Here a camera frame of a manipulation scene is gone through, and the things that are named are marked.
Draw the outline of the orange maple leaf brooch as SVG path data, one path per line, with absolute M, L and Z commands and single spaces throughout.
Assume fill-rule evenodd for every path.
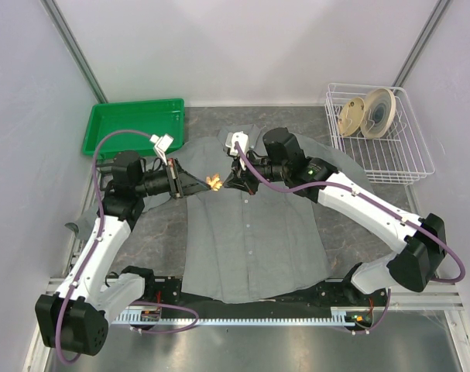
M 206 177 L 206 182 L 210 186 L 212 191 L 219 191 L 222 188 L 223 182 L 219 174 Z

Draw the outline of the grey button shirt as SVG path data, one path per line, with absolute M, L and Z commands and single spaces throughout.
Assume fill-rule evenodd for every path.
M 170 156 L 195 177 L 219 173 L 225 180 L 232 164 L 225 142 L 235 132 L 247 134 L 249 146 L 266 155 L 261 129 L 242 125 L 225 127 L 216 137 L 190 140 Z M 335 165 L 373 192 L 365 171 L 351 157 L 309 137 L 296 137 L 305 155 Z M 246 303 L 305 289 L 331 276 L 308 199 L 263 185 L 254 196 L 223 187 L 189 196 L 186 202 L 182 292 Z

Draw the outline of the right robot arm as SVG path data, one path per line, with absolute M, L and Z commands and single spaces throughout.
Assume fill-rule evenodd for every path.
M 443 219 L 433 213 L 422 218 L 375 196 L 326 160 L 306 156 L 286 128 L 269 131 L 263 143 L 266 155 L 260 156 L 249 149 L 246 134 L 228 134 L 225 145 L 234 161 L 225 187 L 254 195 L 265 184 L 307 198 L 357 222 L 391 249 L 390 254 L 359 263 L 348 272 L 341 286 L 347 303 L 359 305 L 369 294 L 394 285 L 422 292 L 435 279 L 446 256 Z

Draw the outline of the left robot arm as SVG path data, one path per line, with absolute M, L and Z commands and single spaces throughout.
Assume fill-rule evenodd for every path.
M 65 352 L 94 356 L 100 352 L 111 323 L 134 301 L 148 305 L 156 298 L 153 270 L 128 266 L 118 280 L 105 286 L 109 268 L 129 238 L 150 196 L 186 198 L 211 190 L 205 181 L 170 158 L 146 170 L 133 150 L 118 153 L 111 180 L 99 198 L 91 235 L 70 273 L 54 294 L 43 294 L 35 305 L 45 346 L 61 357 Z

